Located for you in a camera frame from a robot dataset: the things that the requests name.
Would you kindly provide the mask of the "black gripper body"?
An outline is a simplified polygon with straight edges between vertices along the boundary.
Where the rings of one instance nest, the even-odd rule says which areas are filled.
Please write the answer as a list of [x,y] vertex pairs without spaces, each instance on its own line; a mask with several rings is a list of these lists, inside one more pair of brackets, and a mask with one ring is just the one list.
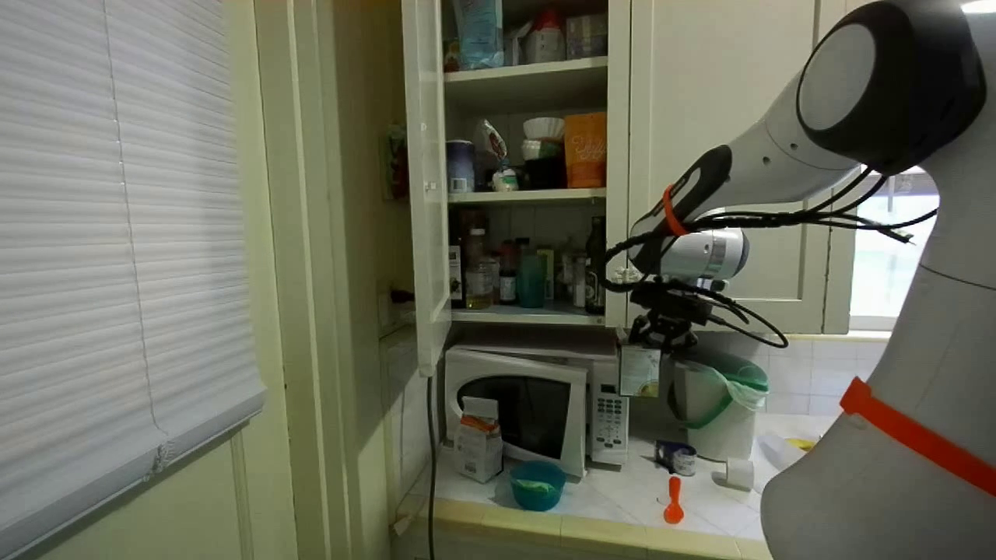
[[642,284],[633,289],[642,313],[630,327],[630,343],[677,352],[696,343],[691,327],[709,321],[714,305],[685,284]]

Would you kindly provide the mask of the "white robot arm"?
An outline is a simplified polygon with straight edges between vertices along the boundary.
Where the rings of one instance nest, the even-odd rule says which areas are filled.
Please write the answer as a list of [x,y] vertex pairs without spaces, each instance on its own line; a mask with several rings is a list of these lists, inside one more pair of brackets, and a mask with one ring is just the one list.
[[724,228],[827,222],[920,244],[878,363],[774,473],[774,560],[996,560],[996,6],[866,0],[772,109],[635,222],[633,265]]

